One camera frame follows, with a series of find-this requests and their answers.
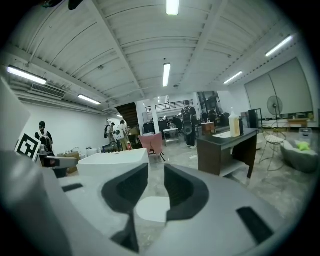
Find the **fluorescent light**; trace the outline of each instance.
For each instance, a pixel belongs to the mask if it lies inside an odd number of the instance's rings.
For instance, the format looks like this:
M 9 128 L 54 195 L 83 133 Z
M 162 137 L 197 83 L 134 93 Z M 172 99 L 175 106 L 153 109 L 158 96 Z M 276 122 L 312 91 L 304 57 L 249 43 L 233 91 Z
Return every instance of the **fluorescent light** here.
M 230 79 L 228 79 L 227 81 L 225 81 L 223 84 L 225 85 L 225 84 L 229 83 L 232 79 L 235 79 L 237 76 L 240 76 L 242 73 L 243 73 L 243 72 L 240 71 L 238 74 L 234 75 L 233 77 L 231 77 Z
M 165 63 L 163 65 L 163 87 L 168 86 L 170 67 L 171 67 L 170 63 Z
M 275 51 L 280 49 L 282 46 L 284 46 L 286 43 L 292 40 L 294 38 L 292 35 L 288 36 L 286 39 L 284 39 L 281 43 L 279 43 L 276 47 L 274 47 L 272 50 L 268 51 L 265 56 L 269 57 L 271 54 L 273 54 Z
M 47 80 L 40 77 L 40 76 L 37 76 L 35 74 L 32 74 L 32 73 L 29 73 L 27 71 L 24 71 L 20 68 L 17 68 L 15 66 L 8 66 L 7 69 L 6 69 L 9 73 L 11 74 L 14 74 L 16 76 L 19 76 L 19 77 L 22 77 L 22 78 L 25 78 L 25 79 L 29 79 L 31 81 L 34 81 L 38 84 L 41 84 L 41 85 L 45 85 Z
M 98 101 L 96 101 L 96 100 L 94 100 L 94 99 L 92 99 L 92 98 L 88 98 L 87 96 L 84 96 L 84 95 L 82 95 L 82 94 L 79 94 L 79 95 L 78 95 L 78 98 L 83 99 L 83 100 L 88 101 L 88 102 L 91 102 L 91 103 L 93 103 L 93 104 L 97 104 L 97 105 L 100 105 L 100 104 L 101 104 L 101 102 L 98 102 Z
M 166 0 L 166 14 L 167 15 L 178 15 L 179 1 L 180 0 Z

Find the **standing fan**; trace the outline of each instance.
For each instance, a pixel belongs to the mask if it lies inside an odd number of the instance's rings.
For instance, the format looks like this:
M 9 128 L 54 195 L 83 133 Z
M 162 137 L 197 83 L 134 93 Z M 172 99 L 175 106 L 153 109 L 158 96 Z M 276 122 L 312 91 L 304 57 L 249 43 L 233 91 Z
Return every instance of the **standing fan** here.
M 270 114 L 275 116 L 276 127 L 278 127 L 278 115 L 281 114 L 284 107 L 281 99 L 277 96 L 271 96 L 268 98 L 266 105 Z

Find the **staircase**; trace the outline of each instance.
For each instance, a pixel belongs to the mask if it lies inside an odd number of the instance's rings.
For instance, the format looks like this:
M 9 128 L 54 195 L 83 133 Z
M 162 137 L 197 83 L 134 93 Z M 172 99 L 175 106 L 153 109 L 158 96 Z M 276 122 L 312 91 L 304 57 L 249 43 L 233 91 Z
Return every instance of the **staircase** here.
M 116 109 L 126 121 L 126 125 L 130 128 L 136 127 L 138 122 L 137 108 L 136 104 L 130 103 L 122 106 L 117 106 Z

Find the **balcony railing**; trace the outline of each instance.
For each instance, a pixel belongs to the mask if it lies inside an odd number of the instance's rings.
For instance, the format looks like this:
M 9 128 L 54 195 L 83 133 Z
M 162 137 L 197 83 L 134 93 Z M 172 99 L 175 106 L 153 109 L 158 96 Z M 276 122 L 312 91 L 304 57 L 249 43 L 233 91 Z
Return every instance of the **balcony railing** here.
M 192 99 L 189 99 L 188 101 L 190 102 L 190 106 L 194 105 L 194 101 Z M 175 101 L 175 102 L 155 105 L 155 110 L 158 112 L 158 111 L 163 111 L 163 110 L 182 109 L 185 106 L 186 106 L 185 101 Z M 151 106 L 146 106 L 145 111 L 147 113 L 151 113 L 152 112 Z

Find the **air conditioning vent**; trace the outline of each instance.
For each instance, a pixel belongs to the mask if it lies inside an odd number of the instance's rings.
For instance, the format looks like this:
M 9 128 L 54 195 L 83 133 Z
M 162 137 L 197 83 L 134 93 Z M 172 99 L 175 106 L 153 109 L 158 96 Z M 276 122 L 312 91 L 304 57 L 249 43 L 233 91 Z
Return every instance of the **air conditioning vent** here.
M 59 90 L 49 85 L 41 85 L 36 83 L 32 84 L 31 91 L 58 97 L 60 99 L 63 99 L 66 94 L 63 90 Z

